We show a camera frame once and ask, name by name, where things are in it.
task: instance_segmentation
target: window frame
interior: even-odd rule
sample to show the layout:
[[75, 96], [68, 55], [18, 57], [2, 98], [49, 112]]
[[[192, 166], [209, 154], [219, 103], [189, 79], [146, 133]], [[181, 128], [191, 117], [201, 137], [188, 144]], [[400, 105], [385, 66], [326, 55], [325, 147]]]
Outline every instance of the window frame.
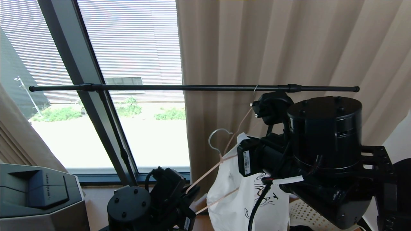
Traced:
[[[73, 84], [105, 84], [78, 2], [38, 0], [38, 3]], [[116, 171], [78, 173], [79, 180], [86, 185], [137, 186], [144, 174], [139, 174], [109, 92], [78, 91], [78, 94]]]

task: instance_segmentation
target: curtain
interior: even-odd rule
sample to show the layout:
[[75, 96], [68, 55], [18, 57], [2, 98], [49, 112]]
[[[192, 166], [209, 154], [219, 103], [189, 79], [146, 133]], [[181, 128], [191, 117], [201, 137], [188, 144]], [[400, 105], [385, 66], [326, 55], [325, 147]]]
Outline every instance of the curtain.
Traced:
[[67, 172], [1, 84], [0, 160], [8, 164], [42, 166]]
[[[360, 86], [358, 93], [289, 96], [294, 102], [325, 95], [360, 100], [364, 145], [382, 145], [410, 109], [410, 1], [177, 0], [177, 11], [184, 84]], [[219, 160], [208, 147], [210, 133], [235, 132], [262, 93], [184, 94], [196, 180]], [[267, 126], [250, 114], [240, 132], [264, 136]], [[212, 143], [223, 150], [228, 139], [218, 132]], [[200, 183], [202, 193], [215, 175]]]

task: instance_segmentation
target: hanger hook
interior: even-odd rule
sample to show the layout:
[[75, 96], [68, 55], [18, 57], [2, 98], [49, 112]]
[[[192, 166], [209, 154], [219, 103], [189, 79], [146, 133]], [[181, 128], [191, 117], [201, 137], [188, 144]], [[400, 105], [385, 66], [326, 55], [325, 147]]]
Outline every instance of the hanger hook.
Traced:
[[216, 133], [216, 132], [218, 132], [218, 131], [225, 131], [225, 132], [227, 132], [228, 134], [233, 134], [233, 133], [232, 133], [232, 132], [229, 132], [229, 131], [228, 131], [227, 129], [225, 129], [225, 128], [219, 128], [219, 129], [214, 130], [214, 131], [210, 134], [210, 136], [208, 137], [208, 145], [210, 146], [210, 148], [218, 151], [218, 154], [220, 155], [220, 158], [222, 158], [220, 150], [219, 150], [218, 148], [214, 148], [214, 147], [211, 145], [211, 137], [214, 135], [214, 133]]
[[256, 90], [258, 86], [260, 86], [260, 84], [257, 84], [256, 87], [254, 88], [253, 96], [256, 96]]

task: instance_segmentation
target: green bush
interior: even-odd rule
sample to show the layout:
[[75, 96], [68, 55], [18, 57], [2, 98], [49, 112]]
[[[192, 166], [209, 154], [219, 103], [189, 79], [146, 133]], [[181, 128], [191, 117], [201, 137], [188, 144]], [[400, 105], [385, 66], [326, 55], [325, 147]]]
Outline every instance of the green bush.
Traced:
[[154, 115], [156, 120], [185, 120], [185, 108], [171, 108], [164, 110], [161, 108], [163, 113]]
[[137, 105], [137, 101], [133, 97], [129, 97], [124, 102], [115, 105], [117, 114], [121, 117], [133, 117], [140, 115], [142, 108]]
[[81, 117], [81, 112], [72, 107], [64, 108], [46, 108], [41, 111], [41, 115], [36, 113], [33, 117], [33, 121], [44, 121], [44, 122], [54, 122], [54, 121], [64, 121], [72, 120]]

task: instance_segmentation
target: barcode label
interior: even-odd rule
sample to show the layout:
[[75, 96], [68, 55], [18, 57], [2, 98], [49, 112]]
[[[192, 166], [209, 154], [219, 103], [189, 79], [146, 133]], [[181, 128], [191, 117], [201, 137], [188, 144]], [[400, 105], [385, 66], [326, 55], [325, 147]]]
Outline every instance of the barcode label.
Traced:
[[190, 218], [186, 217], [185, 218], [185, 223], [184, 223], [184, 229], [188, 230], [190, 227]]
[[244, 173], [246, 175], [251, 173], [251, 166], [250, 166], [250, 151], [245, 151], [242, 153], [244, 159]]

